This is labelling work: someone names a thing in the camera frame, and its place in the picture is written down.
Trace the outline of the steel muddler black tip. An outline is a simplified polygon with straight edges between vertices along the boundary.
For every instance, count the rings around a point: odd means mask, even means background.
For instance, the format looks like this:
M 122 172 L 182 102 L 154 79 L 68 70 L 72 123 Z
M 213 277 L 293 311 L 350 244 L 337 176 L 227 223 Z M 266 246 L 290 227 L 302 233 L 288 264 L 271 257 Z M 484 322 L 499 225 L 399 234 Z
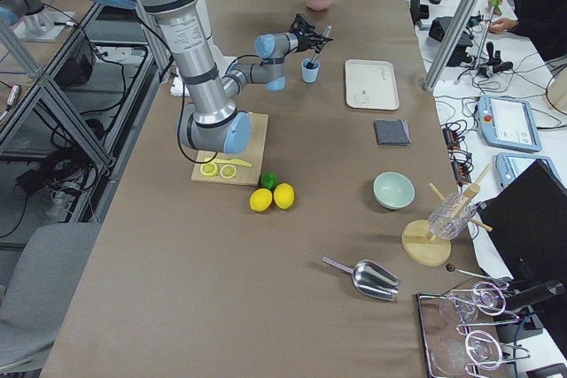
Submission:
M 311 59 L 307 63 L 308 69 L 314 69 L 315 68 L 315 63 L 316 63 L 319 55 L 321 54 L 322 49 L 331 40 L 331 38 L 330 38 L 331 31 L 332 31 L 332 25 L 327 25 L 326 28 L 325 28 L 325 31 L 322 34 L 321 41 L 319 41 L 318 44 L 316 45 L 316 47 L 314 48 L 314 55 L 311 57 Z

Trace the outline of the light blue cup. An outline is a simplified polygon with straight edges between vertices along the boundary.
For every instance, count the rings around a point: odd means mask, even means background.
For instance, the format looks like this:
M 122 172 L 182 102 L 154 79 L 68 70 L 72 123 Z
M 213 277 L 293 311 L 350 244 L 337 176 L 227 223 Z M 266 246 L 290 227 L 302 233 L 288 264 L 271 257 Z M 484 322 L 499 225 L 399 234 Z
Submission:
M 302 80 L 305 83 L 312 84 L 317 80 L 317 76 L 320 70 L 320 62 L 318 60 L 312 61 L 309 58 L 305 58 L 301 62 L 301 74 Z

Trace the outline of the wooden cup stand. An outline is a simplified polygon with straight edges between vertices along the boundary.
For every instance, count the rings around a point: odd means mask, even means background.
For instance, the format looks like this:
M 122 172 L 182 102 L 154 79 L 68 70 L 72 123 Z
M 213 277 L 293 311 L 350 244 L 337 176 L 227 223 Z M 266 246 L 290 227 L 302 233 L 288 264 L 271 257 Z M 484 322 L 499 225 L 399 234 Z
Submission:
M 463 191 L 463 193 L 458 193 L 464 194 L 467 198 L 469 198 L 471 205 L 473 198 L 480 191 L 479 183 L 484 179 L 491 168 L 492 165 L 487 164 L 479 177 L 474 182 L 472 182 Z M 447 196 L 444 196 L 431 182 L 429 183 L 429 187 L 442 203 Z M 402 245 L 406 253 L 416 262 L 425 266 L 440 266 L 448 260 L 451 254 L 451 240 L 436 237 L 429 230 L 428 219 L 414 220 L 408 223 L 402 231 Z M 484 228 L 488 232 L 491 232 L 493 230 L 492 227 L 482 223 L 479 220 L 475 220 L 474 218 L 472 218 L 470 221 L 472 221 L 479 227 Z

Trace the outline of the steel ice scoop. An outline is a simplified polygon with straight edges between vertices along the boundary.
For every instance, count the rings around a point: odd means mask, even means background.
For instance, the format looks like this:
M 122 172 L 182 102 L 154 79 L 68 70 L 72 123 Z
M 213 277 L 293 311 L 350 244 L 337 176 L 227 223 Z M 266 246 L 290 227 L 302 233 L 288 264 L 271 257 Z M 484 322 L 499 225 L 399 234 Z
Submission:
M 322 257 L 322 262 L 349 274 L 354 287 L 363 295 L 387 302 L 397 300 L 400 280 L 379 264 L 363 259 L 347 266 L 329 257 Z

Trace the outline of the grey folded cloth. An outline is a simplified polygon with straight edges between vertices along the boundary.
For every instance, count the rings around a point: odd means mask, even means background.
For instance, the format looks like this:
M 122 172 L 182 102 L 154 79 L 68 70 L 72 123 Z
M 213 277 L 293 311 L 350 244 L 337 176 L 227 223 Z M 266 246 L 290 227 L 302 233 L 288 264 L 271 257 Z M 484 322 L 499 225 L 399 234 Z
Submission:
M 409 146 L 411 139 L 405 120 L 375 120 L 373 123 L 377 144 L 384 146 Z

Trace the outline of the yellow plastic knife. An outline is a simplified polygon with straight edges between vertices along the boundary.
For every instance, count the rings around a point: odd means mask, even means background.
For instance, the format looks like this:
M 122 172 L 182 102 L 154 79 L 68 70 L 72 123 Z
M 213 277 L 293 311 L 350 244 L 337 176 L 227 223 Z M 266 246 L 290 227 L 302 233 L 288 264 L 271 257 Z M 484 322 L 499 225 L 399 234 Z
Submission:
M 212 162 L 224 165 L 252 167 L 252 164 L 239 158 L 213 158 Z

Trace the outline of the lemon slice lower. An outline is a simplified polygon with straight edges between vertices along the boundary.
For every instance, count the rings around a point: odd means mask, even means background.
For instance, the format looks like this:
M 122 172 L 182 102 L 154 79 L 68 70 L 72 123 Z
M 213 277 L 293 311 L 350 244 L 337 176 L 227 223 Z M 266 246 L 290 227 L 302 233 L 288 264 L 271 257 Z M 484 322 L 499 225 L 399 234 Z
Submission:
M 220 168 L 219 174 L 223 179 L 233 179 L 237 175 L 237 167 L 232 164 L 225 164 Z

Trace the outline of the yellow lemon upper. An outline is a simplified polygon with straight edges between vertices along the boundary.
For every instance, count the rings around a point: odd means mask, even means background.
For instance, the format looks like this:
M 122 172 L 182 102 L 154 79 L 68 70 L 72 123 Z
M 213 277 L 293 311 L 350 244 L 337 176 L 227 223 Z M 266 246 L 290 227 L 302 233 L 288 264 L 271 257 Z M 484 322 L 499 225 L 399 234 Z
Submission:
M 274 190 L 274 201 L 283 210 L 290 208 L 295 200 L 295 191 L 291 184 L 280 183 Z

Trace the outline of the yellow lemon lower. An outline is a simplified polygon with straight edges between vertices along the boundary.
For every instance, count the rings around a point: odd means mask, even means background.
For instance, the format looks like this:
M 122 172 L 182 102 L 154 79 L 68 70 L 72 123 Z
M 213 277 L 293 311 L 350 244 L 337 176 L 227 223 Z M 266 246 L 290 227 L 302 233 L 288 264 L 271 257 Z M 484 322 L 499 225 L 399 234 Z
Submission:
M 273 193 L 269 189 L 256 189 L 249 197 L 249 207 L 254 212 L 266 211 L 273 202 Z

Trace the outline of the light green bowl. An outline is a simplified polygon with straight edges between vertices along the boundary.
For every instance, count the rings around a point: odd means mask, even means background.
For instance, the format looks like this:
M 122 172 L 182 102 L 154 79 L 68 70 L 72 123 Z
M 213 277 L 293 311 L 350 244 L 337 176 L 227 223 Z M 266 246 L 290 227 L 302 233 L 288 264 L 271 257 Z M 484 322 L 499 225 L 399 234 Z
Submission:
M 409 206 L 415 199 L 413 183 L 397 172 L 383 172 L 373 182 L 373 193 L 384 208 L 399 210 Z

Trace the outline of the blue teach pendant upper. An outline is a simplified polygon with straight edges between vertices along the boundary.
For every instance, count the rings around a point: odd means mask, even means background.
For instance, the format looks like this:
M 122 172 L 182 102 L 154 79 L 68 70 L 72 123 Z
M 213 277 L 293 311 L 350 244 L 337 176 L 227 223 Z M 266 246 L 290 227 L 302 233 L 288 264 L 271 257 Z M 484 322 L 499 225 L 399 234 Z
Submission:
M 492 146 L 523 152 L 542 150 L 531 105 L 523 100 L 499 96 L 478 99 L 480 134 Z

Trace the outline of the blue teach pendant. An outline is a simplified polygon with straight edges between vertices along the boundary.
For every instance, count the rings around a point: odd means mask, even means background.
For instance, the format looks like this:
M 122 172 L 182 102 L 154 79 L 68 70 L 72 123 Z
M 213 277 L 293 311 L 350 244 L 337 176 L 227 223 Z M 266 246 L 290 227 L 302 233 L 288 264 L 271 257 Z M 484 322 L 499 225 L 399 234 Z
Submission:
M 525 171 L 533 162 L 540 160 L 557 178 L 560 175 L 550 157 L 522 153 L 499 153 L 495 157 L 496 170 L 503 189 Z
M 523 152 L 542 150 L 531 105 L 523 100 L 499 96 L 478 99 L 480 134 L 492 146 Z

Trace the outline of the clear glass on stand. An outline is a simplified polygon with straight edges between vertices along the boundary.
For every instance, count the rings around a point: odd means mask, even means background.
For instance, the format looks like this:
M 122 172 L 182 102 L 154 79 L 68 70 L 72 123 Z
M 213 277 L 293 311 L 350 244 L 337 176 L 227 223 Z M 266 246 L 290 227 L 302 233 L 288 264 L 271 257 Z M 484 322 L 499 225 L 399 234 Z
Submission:
M 475 208 L 464 194 L 453 193 L 445 198 L 428 219 L 429 230 L 446 240 L 455 239 L 475 215 Z

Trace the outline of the grey office chair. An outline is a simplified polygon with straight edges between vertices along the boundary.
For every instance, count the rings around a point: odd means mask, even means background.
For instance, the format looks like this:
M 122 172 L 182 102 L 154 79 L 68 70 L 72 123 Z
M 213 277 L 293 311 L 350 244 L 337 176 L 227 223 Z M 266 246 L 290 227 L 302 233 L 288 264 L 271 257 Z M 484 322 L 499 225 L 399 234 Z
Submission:
M 31 235 L 1 302 L 3 373 L 43 367 L 100 228 L 99 223 L 58 223 Z

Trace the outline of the black frame glass rack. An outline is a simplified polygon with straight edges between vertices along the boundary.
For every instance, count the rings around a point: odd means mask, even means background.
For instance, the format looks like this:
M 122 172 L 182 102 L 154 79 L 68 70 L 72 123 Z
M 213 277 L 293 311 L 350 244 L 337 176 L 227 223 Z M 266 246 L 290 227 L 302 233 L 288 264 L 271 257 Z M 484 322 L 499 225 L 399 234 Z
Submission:
M 517 291 L 488 279 L 416 294 L 425 375 L 564 377 L 566 358 L 543 317 L 563 292 L 557 281 Z

